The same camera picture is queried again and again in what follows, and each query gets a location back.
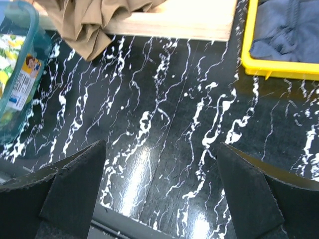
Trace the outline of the tan brown skirt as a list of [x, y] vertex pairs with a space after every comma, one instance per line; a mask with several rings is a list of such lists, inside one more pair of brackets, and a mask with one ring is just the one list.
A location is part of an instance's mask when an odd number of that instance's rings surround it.
[[104, 32], [111, 19], [133, 11], [149, 11], [162, 0], [37, 0], [63, 40], [86, 61], [94, 60], [111, 43]]

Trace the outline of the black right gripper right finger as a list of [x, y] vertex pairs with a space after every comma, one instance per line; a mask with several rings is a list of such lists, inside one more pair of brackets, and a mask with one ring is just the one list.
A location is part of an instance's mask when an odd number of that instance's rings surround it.
[[319, 183], [297, 176], [231, 145], [217, 152], [219, 175], [239, 239], [319, 237]]

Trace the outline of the teal plastic basket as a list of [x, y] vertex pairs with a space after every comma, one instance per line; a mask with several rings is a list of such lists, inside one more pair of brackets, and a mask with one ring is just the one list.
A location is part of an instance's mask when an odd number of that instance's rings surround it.
[[0, 34], [25, 36], [13, 74], [0, 98], [0, 143], [12, 142], [23, 127], [41, 81], [52, 43], [39, 24], [39, 13], [21, 0], [0, 2]]

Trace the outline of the yellow floral cloth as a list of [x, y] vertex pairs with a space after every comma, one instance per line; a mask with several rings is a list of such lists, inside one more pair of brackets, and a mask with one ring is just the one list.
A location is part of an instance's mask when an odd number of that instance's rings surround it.
[[26, 37], [22, 35], [0, 35], [0, 97], [4, 94], [6, 84], [13, 74], [25, 39]]

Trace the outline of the dark blue garment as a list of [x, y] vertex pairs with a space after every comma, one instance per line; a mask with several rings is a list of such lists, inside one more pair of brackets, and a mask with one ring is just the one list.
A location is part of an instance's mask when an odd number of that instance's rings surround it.
[[261, 0], [250, 55], [263, 60], [318, 63], [319, 2]]

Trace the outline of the wooden clothes rack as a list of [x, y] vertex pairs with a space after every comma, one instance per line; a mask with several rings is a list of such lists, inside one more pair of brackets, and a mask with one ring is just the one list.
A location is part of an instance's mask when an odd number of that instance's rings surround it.
[[[234, 20], [235, 0], [163, 0], [149, 11], [136, 10], [125, 19], [111, 19], [107, 34], [173, 37], [184, 39], [228, 41]], [[36, 2], [34, 5], [47, 12]]]

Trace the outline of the black marbled mat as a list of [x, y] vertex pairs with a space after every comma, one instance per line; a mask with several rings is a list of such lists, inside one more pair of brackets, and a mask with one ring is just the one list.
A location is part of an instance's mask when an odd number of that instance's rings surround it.
[[32, 110], [1, 159], [38, 170], [103, 139], [101, 205], [176, 239], [235, 238], [221, 142], [319, 178], [319, 84], [245, 74], [248, 4], [228, 42], [115, 35], [92, 62], [49, 32]]

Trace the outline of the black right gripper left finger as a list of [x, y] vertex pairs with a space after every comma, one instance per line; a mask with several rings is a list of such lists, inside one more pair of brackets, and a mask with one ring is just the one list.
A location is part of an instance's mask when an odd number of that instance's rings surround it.
[[85, 239], [93, 216], [106, 142], [99, 140], [0, 186], [2, 239]]

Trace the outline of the yellow plastic tray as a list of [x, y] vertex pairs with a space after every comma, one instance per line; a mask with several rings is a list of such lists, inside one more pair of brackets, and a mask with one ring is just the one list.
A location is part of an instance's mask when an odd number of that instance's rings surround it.
[[247, 75], [290, 78], [298, 80], [319, 79], [319, 65], [315, 63], [270, 61], [254, 59], [250, 55], [250, 48], [253, 43], [255, 22], [257, 17], [258, 1], [251, 0], [248, 4], [246, 25], [243, 35], [241, 63]]

